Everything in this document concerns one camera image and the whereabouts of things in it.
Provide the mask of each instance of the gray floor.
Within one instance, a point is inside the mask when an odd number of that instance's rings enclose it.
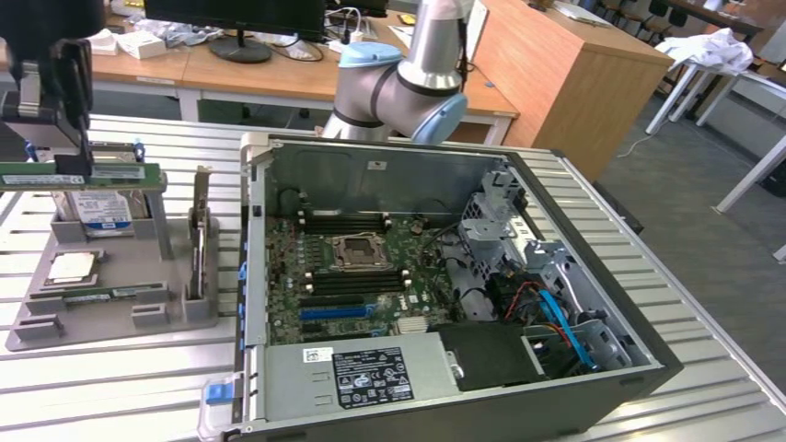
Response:
[[[643,127],[660,105],[648,103],[620,146],[620,153],[643,137]],[[177,102],[165,97],[96,92],[96,113],[179,119]],[[271,106],[248,106],[252,118],[223,122],[312,129],[327,112],[308,119]],[[23,143],[0,127],[0,157]],[[729,215],[711,206],[749,171],[750,164],[689,122],[667,124],[634,154],[615,158],[600,179],[608,192],[644,225],[642,238],[701,301],[765,373],[786,390],[786,266],[771,252],[786,244],[786,200],[753,189]]]

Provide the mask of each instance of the power supply label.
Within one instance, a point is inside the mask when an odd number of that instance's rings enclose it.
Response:
[[[332,354],[344,409],[415,399],[400,347]]]

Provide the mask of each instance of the metal rail table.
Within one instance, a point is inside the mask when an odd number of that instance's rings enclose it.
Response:
[[[167,170],[164,205],[185,215],[197,165],[211,166],[221,220],[220,309],[207,330],[11,353],[0,348],[1,440],[195,440],[200,387],[232,369],[239,259],[239,138],[249,128],[93,116],[91,138],[147,145]],[[683,361],[683,372],[580,435],[588,441],[786,440],[786,400],[567,161],[520,154]],[[47,194],[0,198],[0,340],[49,235]],[[546,219],[531,207],[535,223]],[[544,235],[555,232],[544,230]]]

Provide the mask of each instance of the computer monitor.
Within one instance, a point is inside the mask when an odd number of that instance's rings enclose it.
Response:
[[[364,17],[387,17],[388,0],[327,0],[328,9],[356,7]]]
[[[236,38],[212,41],[209,50],[239,63],[261,63],[269,48],[247,41],[243,31],[298,35],[319,41],[324,29],[326,0],[145,0],[147,18],[197,26],[236,29]]]

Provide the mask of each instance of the white cloth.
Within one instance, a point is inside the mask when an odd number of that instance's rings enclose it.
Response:
[[[674,59],[671,67],[690,61],[733,76],[743,72],[753,62],[750,48],[734,39],[729,28],[685,39],[667,38],[655,49]]]

